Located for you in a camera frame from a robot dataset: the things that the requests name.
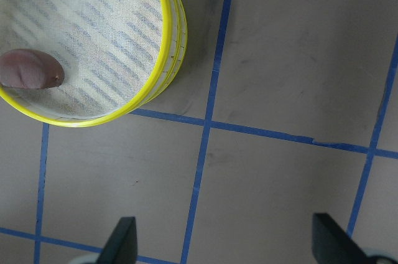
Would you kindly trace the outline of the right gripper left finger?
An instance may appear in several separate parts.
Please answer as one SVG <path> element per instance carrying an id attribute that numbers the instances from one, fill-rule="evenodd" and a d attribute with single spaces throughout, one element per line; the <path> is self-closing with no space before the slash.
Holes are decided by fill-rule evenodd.
<path id="1" fill-rule="evenodd" d="M 137 229 L 135 217 L 122 217 L 114 228 L 97 263 L 135 264 L 137 261 Z"/>

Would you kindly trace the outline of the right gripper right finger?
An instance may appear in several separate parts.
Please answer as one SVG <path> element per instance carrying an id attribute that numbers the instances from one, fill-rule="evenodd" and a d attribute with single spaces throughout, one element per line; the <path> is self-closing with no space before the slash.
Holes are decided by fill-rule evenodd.
<path id="1" fill-rule="evenodd" d="M 329 214 L 312 216 L 312 253 L 317 263 L 385 263 L 380 255 L 368 256 Z"/>

